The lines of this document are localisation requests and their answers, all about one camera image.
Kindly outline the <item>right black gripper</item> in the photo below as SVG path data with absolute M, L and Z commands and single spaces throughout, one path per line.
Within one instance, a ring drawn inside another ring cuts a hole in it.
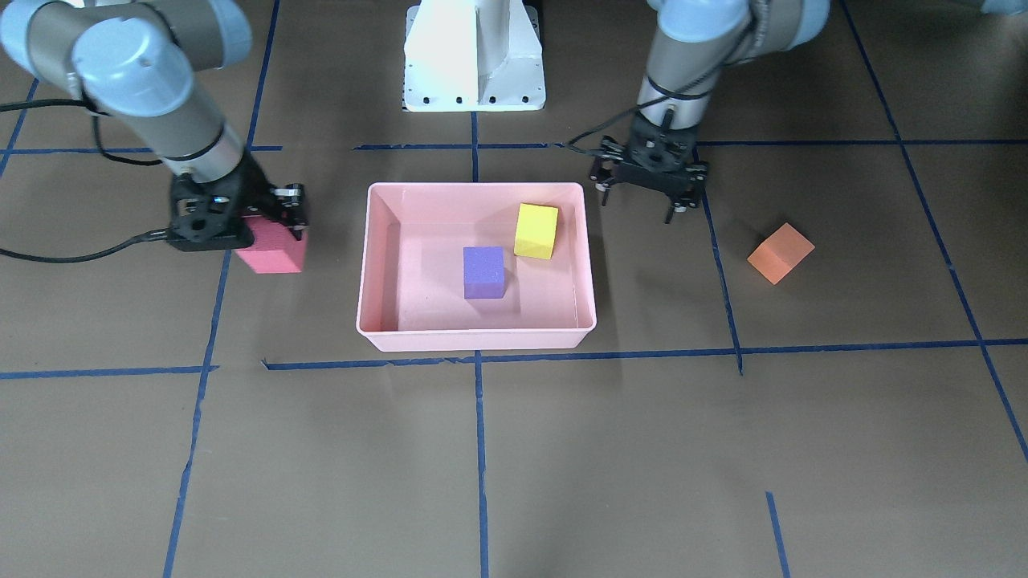
M 273 188 L 250 153 L 244 153 L 234 169 L 234 213 L 238 217 L 259 215 L 272 220 L 297 242 L 305 240 L 309 227 L 304 184 Z

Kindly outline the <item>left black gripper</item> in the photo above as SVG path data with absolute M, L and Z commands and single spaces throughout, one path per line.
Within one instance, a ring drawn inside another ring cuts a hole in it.
M 663 193 L 669 206 L 663 219 L 669 224 L 675 214 L 699 207 L 708 187 L 710 164 L 691 162 L 672 172 L 650 171 L 641 165 L 621 165 L 619 157 L 595 155 L 589 171 L 589 179 L 601 194 L 601 206 L 605 206 L 616 185 L 627 183 Z

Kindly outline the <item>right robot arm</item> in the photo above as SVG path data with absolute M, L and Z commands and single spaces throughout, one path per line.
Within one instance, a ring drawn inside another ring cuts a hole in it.
M 168 239 L 184 251 L 253 245 L 247 217 L 304 237 L 304 188 L 278 188 L 229 124 L 198 71 L 252 48 L 235 1 L 12 1 L 2 46 L 37 80 L 132 129 L 173 174 Z

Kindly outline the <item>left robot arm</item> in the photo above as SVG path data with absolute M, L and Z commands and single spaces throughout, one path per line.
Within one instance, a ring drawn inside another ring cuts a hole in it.
M 590 180 L 603 197 L 620 184 L 663 193 L 665 221 L 696 209 L 708 186 L 709 165 L 696 152 L 724 69 L 808 43 L 827 25 L 827 1 L 654 1 L 657 23 L 638 102 L 590 129 L 601 134 L 630 120 L 626 143 L 603 136 L 585 154 Z

